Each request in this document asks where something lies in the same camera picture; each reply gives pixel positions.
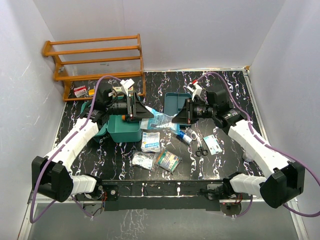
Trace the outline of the blue cap small bottle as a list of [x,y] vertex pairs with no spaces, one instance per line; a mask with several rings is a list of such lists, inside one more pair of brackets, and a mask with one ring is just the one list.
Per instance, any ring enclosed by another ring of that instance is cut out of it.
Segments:
[[185,142],[187,145],[190,145],[192,143],[192,139],[187,135],[185,134],[183,131],[180,131],[178,134],[177,134],[177,137],[180,138],[183,142]]

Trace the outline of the light blue ice pack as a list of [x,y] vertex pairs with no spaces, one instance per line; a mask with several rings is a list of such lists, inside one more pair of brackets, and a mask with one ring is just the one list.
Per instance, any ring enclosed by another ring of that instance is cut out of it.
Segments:
[[153,118],[143,118],[140,121],[142,130],[170,130],[174,134],[180,132],[180,124],[172,122],[173,116],[158,112],[149,106],[146,108],[153,114]]

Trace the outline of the teal medicine kit box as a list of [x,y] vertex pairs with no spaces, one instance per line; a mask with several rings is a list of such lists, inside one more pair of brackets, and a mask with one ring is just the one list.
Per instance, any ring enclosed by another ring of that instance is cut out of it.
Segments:
[[90,119],[97,118],[98,133],[93,137],[96,142],[106,135],[110,135],[115,143],[139,142],[142,130],[139,121],[125,121],[122,115],[108,114],[105,111],[94,109]]

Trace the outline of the white blue sachet pack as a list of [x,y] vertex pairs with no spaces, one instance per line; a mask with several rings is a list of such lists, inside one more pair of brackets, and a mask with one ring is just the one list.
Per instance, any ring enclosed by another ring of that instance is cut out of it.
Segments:
[[159,132],[143,132],[141,141],[141,150],[143,152],[157,153],[160,151],[160,133]]

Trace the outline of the green blue bandage packet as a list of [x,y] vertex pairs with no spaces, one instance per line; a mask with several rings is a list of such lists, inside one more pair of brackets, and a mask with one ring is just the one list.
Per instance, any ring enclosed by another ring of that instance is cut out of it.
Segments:
[[182,158],[164,148],[155,154],[154,161],[157,166],[172,174],[182,161]]

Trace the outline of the white gauze packet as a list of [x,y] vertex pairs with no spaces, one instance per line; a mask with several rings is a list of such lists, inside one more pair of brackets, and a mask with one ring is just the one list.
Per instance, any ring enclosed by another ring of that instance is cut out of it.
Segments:
[[131,164],[145,170],[153,171],[154,156],[155,154],[153,152],[136,151],[132,155]]

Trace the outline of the brown glass medicine bottle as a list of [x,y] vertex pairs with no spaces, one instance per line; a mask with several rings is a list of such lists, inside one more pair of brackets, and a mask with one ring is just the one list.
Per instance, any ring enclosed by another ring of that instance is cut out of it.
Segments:
[[122,115],[122,116],[121,116],[121,119],[122,119],[123,121],[127,121],[127,120],[129,119],[129,117],[128,117],[127,115]]

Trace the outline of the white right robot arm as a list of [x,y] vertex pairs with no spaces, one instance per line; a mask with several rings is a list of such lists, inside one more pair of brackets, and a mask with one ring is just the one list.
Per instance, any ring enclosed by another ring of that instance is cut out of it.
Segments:
[[298,162],[261,143],[259,133],[253,129],[245,113],[232,107],[225,90],[207,91],[201,100],[202,88],[192,83],[187,86],[192,96],[185,100],[173,123],[192,125],[199,119],[212,119],[215,125],[235,140],[259,166],[263,176],[235,172],[222,180],[222,185],[211,193],[233,199],[240,193],[255,195],[276,209],[304,191],[305,168]]

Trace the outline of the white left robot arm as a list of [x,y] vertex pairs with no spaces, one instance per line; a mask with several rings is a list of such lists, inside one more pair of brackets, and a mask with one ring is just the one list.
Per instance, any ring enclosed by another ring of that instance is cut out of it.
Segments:
[[133,122],[154,117],[140,101],[136,92],[119,97],[112,87],[96,89],[92,100],[77,119],[71,131],[44,157],[31,163],[32,190],[60,203],[69,196],[87,194],[97,200],[103,195],[98,177],[73,175],[71,167],[87,143],[108,123],[111,116],[123,116]]

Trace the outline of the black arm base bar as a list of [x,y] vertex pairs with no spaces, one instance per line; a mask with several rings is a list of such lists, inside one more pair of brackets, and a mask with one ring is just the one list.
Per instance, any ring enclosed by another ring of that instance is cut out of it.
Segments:
[[228,197],[218,192],[221,180],[99,180],[92,199],[83,194],[77,199],[86,204],[104,205],[105,211],[188,210],[239,212],[249,203],[248,194]]

